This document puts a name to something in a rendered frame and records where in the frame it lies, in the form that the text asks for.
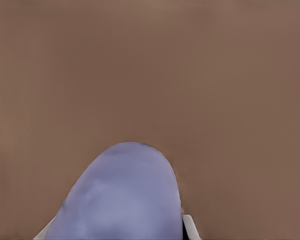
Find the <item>lavender blue rounded object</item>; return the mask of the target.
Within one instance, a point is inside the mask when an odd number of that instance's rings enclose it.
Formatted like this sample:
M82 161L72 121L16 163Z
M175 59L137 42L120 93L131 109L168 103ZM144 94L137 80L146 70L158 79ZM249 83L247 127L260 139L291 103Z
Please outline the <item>lavender blue rounded object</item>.
M179 188L169 161L139 142L115 144L77 179L47 240L183 240Z

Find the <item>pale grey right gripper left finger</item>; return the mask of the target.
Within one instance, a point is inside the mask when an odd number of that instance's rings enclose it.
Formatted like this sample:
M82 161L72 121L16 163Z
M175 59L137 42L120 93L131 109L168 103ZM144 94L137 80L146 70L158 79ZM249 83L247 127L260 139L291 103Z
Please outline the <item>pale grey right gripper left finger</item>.
M44 240L46 237L46 234L52 224L54 219L52 219L34 238L33 240Z

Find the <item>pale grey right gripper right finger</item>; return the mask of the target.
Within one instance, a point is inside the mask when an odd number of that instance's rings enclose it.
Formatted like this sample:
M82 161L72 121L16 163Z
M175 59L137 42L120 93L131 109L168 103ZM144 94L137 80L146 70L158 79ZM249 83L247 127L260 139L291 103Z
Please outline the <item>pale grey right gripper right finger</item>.
M183 240L202 240L191 215L183 214Z

